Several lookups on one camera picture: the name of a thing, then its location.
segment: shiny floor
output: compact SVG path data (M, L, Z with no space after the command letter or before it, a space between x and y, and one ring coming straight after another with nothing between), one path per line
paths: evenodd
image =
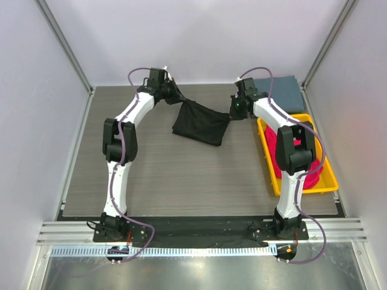
M228 112L235 86L182 85L182 93ZM91 102L63 216L100 216L108 171L102 155L106 118L119 115L133 98L130 87L99 87ZM272 215L273 193L255 119L229 124L220 147L172 134L180 105L159 102L137 128L138 155L128 178L131 216ZM331 193L304 195L310 214L337 214Z
M300 244L298 260L310 259L321 244ZM105 265L104 258L51 258L42 289L110 290L365 290L350 243L330 243L307 265L286 265L274 257L196 257L138 259ZM82 278L71 276L83 275Z

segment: yellow bin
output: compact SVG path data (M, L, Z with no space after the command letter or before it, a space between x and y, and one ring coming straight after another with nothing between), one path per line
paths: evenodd
M313 124L313 127L314 127L313 120L308 114L295 114L295 115L291 115L291 116L302 121L302 122L309 121L310 123ZM279 196L279 195L281 195L281 178L277 178L275 176L272 159L270 158L270 154L268 152L268 147L267 147L266 138L265 138L265 134L264 134L267 125L264 122L264 120L262 120L261 118L258 118L257 123L258 123L258 134L261 137L262 145L264 146L265 158L266 158L268 169L270 172L270 177L272 179L274 193L275 193L275 195ZM314 138L314 140L316 142L317 158L319 160L321 160L322 149L321 149L320 142L317 140L317 138ZM324 167L323 167L323 170L320 174L319 182L314 187L303 190L302 193L333 192L333 191L337 190L338 188L339 188L339 185L338 185L336 177L333 173L331 164L329 163L328 158L325 158Z

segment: white wall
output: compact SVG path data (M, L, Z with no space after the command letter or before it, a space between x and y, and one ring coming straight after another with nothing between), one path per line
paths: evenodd
M345 0L47 2L101 86L127 85L138 66L165 65L178 83L231 82L257 65L301 81Z
M25 289L87 93L32 0L0 9L0 289Z
M359 1L308 89L345 208L387 273L387 2Z

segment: red cloth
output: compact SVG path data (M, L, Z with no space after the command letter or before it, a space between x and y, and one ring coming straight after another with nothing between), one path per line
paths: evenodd
M268 147L268 152L270 154L270 158L272 159L274 173L275 173L277 178L281 178L281 170L279 169L279 167L277 165L277 161L276 161L277 134L275 134L275 132L269 126L267 126L266 130L265 130L265 138L266 138L266 143L267 143L267 147ZM299 145L300 143L301 143L300 140L294 141L294 145ZM316 158L316 160L314 160L314 162L312 163L312 165L310 167L310 171L317 168L317 166L319 164L320 164L320 160L318 160ZM321 167L318 172L315 172L313 174L309 174L305 178L303 189L310 189L310 188L314 187L319 182L322 169L323 169L323 167Z

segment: fabric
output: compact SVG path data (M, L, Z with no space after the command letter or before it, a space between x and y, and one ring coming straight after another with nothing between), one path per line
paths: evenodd
M270 79L257 79L254 80L254 84L259 92L269 92ZM305 111L301 90L294 76L275 77L272 97L288 114Z
M216 112L195 101L185 99L172 127L172 133L220 146L229 122L228 113Z
M268 151L270 154L270 159L272 160L273 168L274 168L274 173L277 178L281 178L281 170L279 169L276 161L276 145L277 145L277 134L269 127L266 127L265 130L265 139L268 147ZM295 140L294 145L299 145L301 143L300 140ZM317 166L320 164L320 160L316 158L314 162L312 163L310 167L310 171L314 170L317 168ZM304 188L303 189L311 189L314 187L320 180L320 174L322 171L323 167L320 168L318 172L315 172L314 174L309 174L305 178L304 182Z

